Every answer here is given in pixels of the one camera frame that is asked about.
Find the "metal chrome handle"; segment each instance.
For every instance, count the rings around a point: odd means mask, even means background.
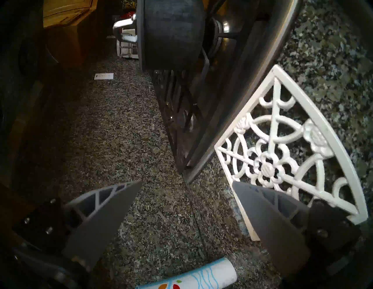
[[[136,14],[133,14],[131,19],[124,19],[114,23],[113,25],[113,34],[116,39],[120,42],[129,42],[129,43],[136,43],[137,42],[137,35],[123,35],[122,29],[133,29],[136,26]]]

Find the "paper towel roll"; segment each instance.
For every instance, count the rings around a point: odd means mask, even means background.
[[[221,258],[199,269],[136,289],[221,289],[237,281],[237,274],[227,258]]]

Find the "speckled granite surface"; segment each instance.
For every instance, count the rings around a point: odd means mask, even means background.
[[[276,63],[306,91],[336,131],[357,170],[371,215],[373,63],[366,55],[353,24],[334,1],[305,0]],[[299,159],[308,153],[302,147]],[[187,187],[207,257],[225,255],[237,270],[233,288],[276,288],[279,275],[260,242],[248,236],[217,156]]]
[[[81,69],[56,76],[43,130],[26,144],[14,188],[34,202],[142,180],[117,236],[94,271],[97,288],[134,288],[206,263],[150,77],[120,60],[115,40]],[[93,80],[114,72],[113,80]]]

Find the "red object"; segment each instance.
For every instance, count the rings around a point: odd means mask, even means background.
[[[123,15],[120,16],[121,19],[130,19],[132,18],[132,15],[135,14],[135,11],[127,12],[124,13]]]

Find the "black cylindrical object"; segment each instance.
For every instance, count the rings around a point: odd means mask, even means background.
[[[191,67],[198,59],[203,41],[202,0],[143,1],[145,67],[174,70]]]

